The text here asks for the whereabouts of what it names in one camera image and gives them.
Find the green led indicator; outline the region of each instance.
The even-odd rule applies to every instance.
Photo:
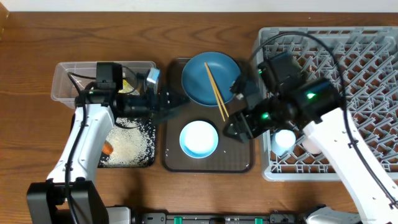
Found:
[[[308,98],[309,100],[311,100],[314,96],[316,96],[316,94],[314,94],[314,93],[307,93],[307,98]]]
[[[269,113],[263,113],[263,114],[261,115],[261,118],[262,118],[262,119],[268,119],[268,118],[269,118]]]

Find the dish rack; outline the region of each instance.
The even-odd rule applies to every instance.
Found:
[[[333,49],[341,67],[348,109],[374,156],[393,179],[398,179],[398,27],[270,27],[259,31],[254,48],[282,32],[301,31],[314,35]],[[314,41],[285,36],[266,45],[254,57],[264,58],[289,51],[309,80],[327,77],[341,91],[335,62]],[[266,97],[262,80],[259,89]],[[294,151],[282,157],[271,152],[270,131],[259,136],[262,175],[269,181],[340,180],[323,154],[311,154],[302,146],[298,130]]]

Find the blue bowl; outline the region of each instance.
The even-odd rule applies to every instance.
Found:
[[[182,87],[185,93],[200,105],[217,106],[205,62],[209,66],[224,103],[231,101],[233,94],[229,88],[241,70],[232,58],[218,52],[205,52],[189,60],[182,71]]]
[[[210,156],[217,148],[216,129],[205,121],[193,121],[187,124],[180,134],[180,146],[186,155],[201,159]]]

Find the light blue cup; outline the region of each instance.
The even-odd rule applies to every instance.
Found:
[[[186,155],[202,159],[210,156],[217,148],[216,129],[205,121],[193,121],[187,124],[180,134],[180,146]]]

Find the plastic container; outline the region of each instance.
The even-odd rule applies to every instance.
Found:
[[[270,27],[259,31],[256,49],[264,40],[281,32],[301,31],[318,37],[333,49],[343,67],[348,109],[365,142],[392,179],[398,179],[398,27]],[[310,74],[327,77],[338,90],[340,78],[335,62],[307,38],[287,36],[266,45],[254,57],[264,58],[289,51]],[[266,97],[262,80],[259,89]],[[259,136],[262,175],[269,181],[331,181],[340,178],[323,154],[311,154],[296,140],[292,153],[281,157],[271,152],[270,132]]]
[[[87,77],[96,76],[97,62],[61,62],[55,67],[54,78],[52,80],[51,99],[59,101],[67,105],[71,109],[75,109],[75,97],[78,93],[72,82],[69,80],[67,73],[73,72]],[[156,67],[154,62],[116,62],[129,67],[136,73],[146,73],[150,68]],[[81,89],[92,82],[86,78],[74,77]]]

